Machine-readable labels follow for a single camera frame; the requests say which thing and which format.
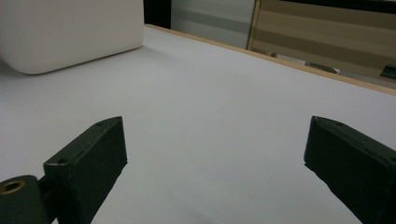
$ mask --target white cardboard box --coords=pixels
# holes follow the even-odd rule
[[[24,74],[41,74],[138,48],[142,0],[4,0],[0,58]]]

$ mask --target white wall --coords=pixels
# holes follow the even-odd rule
[[[173,0],[172,29],[245,49],[255,0]]]

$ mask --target white table surface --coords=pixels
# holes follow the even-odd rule
[[[93,223],[359,223],[304,166],[313,115],[396,148],[396,97],[151,28],[28,77],[0,64],[0,180],[122,116],[129,163]]]

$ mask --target table edge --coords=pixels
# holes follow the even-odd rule
[[[227,44],[222,44],[220,42],[217,42],[217,41],[214,41],[214,40],[205,39],[205,38],[202,38],[202,37],[199,37],[199,36],[196,36],[196,35],[188,35],[188,34],[185,34],[185,33],[179,32],[179,31],[169,30],[167,28],[162,28],[160,26],[156,26],[156,25],[152,25],[152,24],[145,24],[145,25],[148,28],[152,28],[152,29],[155,29],[155,30],[163,31],[163,32],[166,32],[166,33],[169,33],[169,34],[172,34],[172,35],[183,36],[183,37],[186,37],[186,38],[189,38],[189,39],[193,39],[193,40],[196,40],[196,41],[204,42],[206,44],[211,44],[211,45],[214,45],[214,46],[217,46],[217,47],[221,47],[221,48],[224,48],[224,49],[230,49],[230,50],[237,51],[237,52],[240,52],[240,53],[244,53],[244,54],[256,57],[256,58],[264,59],[266,61],[270,61],[270,62],[273,62],[273,63],[279,63],[279,64],[285,65],[287,67],[291,67],[291,68],[295,68],[295,69],[298,69],[298,70],[301,70],[301,71],[305,71],[305,72],[311,73],[313,75],[331,78],[331,79],[334,79],[334,80],[337,80],[337,81],[342,81],[342,82],[345,82],[345,83],[348,83],[348,84],[352,84],[352,85],[355,85],[355,86],[359,86],[359,87],[363,87],[363,88],[366,88],[366,89],[369,89],[369,90],[379,91],[379,92],[383,92],[383,93],[386,93],[386,94],[389,94],[389,95],[396,96],[396,90],[391,89],[391,88],[387,88],[387,87],[379,86],[379,85],[376,85],[376,84],[373,84],[373,83],[357,80],[357,79],[354,79],[354,78],[351,78],[351,77],[343,77],[341,75],[328,73],[328,72],[325,72],[325,71],[318,70],[316,68],[312,68],[312,67],[308,67],[308,66],[305,66],[305,65],[302,65],[302,64],[289,62],[289,61],[286,61],[286,60],[283,60],[283,59],[273,58],[273,57],[270,57],[268,55],[260,54],[260,53],[253,52],[253,51],[250,51],[250,50],[247,50],[247,49],[240,49],[238,47],[230,46],[230,45],[227,45]]]

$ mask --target metal screw hole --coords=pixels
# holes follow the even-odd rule
[[[23,180],[14,180],[0,186],[0,195],[10,194],[23,188],[26,183]]]

